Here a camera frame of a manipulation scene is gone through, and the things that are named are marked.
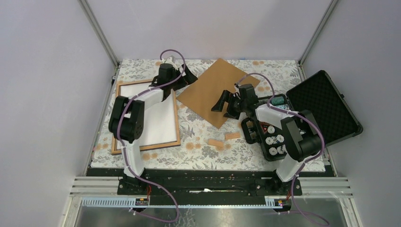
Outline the brown backing board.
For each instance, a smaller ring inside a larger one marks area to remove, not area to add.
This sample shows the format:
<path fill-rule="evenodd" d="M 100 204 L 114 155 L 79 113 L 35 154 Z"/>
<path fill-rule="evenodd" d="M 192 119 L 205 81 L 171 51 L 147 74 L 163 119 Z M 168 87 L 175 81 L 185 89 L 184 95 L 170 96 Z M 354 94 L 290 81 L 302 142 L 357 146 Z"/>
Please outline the brown backing board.
<path fill-rule="evenodd" d="M 246 72 L 219 58 L 197 81 L 186 87 L 177 100 L 219 129 L 227 118 L 223 112 L 213 112 L 211 108 L 224 90 L 234 93 L 234 84 L 245 75 Z"/>

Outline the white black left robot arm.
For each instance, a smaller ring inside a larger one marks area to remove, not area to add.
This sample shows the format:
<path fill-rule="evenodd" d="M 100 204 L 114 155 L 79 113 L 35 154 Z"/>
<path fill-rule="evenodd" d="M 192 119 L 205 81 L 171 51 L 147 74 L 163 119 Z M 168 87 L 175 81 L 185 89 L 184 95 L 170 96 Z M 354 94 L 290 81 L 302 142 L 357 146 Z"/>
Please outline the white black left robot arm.
<path fill-rule="evenodd" d="M 175 91 L 196 80 L 185 63 L 178 67 L 165 60 L 151 81 L 138 83 L 143 91 L 115 98 L 108 130 L 123 155 L 123 179 L 133 193 L 142 194 L 148 182 L 143 175 L 141 147 L 156 149 L 180 144 Z"/>

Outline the landscape photo print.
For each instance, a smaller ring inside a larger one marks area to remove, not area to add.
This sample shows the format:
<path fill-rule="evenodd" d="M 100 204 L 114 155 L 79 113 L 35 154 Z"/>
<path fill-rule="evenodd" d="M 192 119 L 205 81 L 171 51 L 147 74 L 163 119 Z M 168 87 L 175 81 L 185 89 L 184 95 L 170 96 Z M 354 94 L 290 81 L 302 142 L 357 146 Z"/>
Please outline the landscape photo print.
<path fill-rule="evenodd" d="M 118 95 L 132 97 L 145 90 L 150 80 L 127 82 L 117 85 Z M 178 113 L 175 91 L 163 102 L 145 110 L 144 130 L 139 139 L 140 151 L 180 146 Z"/>

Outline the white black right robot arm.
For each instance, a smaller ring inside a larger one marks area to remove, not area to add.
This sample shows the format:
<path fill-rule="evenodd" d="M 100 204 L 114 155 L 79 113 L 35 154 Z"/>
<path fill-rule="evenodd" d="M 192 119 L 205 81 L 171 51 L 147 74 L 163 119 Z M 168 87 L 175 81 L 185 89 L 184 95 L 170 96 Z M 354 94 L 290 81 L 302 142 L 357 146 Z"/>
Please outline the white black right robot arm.
<path fill-rule="evenodd" d="M 241 113 L 246 115 L 242 121 L 246 142 L 260 144 L 268 161 L 282 160 L 274 172 L 271 188 L 283 195 L 305 164 L 324 150 L 323 134 L 310 111 L 278 108 L 272 103 L 274 97 L 259 98 L 251 84 L 237 89 L 235 93 L 224 90 L 211 111 L 222 112 L 226 105 L 224 117 L 239 119 Z"/>

